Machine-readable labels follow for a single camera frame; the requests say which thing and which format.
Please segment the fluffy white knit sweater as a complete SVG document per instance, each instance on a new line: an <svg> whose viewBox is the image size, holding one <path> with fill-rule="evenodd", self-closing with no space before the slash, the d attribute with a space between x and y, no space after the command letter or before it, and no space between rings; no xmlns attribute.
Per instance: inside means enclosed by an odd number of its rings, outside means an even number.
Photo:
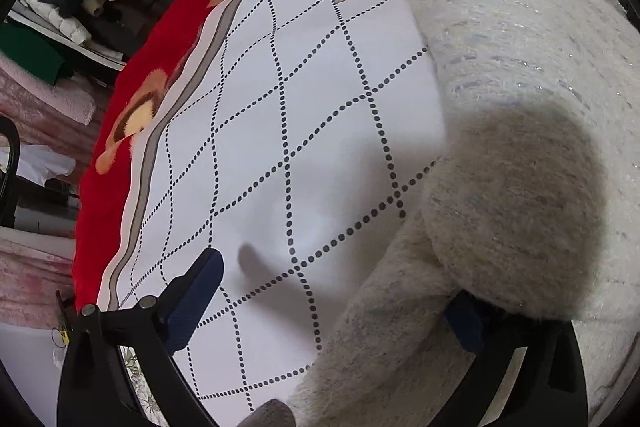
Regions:
<svg viewBox="0 0 640 427"><path fill-rule="evenodd" d="M639 349L639 34L618 0L409 0L447 143L288 406L301 426L420 426L470 365L459 291L577 326L587 421Z"/></svg>

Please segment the white dotted-lattice floral bedsheet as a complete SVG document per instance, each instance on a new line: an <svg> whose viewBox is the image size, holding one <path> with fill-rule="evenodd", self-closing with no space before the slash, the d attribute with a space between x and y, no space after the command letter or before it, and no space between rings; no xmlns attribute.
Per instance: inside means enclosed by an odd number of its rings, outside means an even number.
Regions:
<svg viewBox="0 0 640 427"><path fill-rule="evenodd" d="M224 277L175 360L214 420L285 399L411 215L444 142L408 0L226 0L130 147L99 305Z"/></svg>

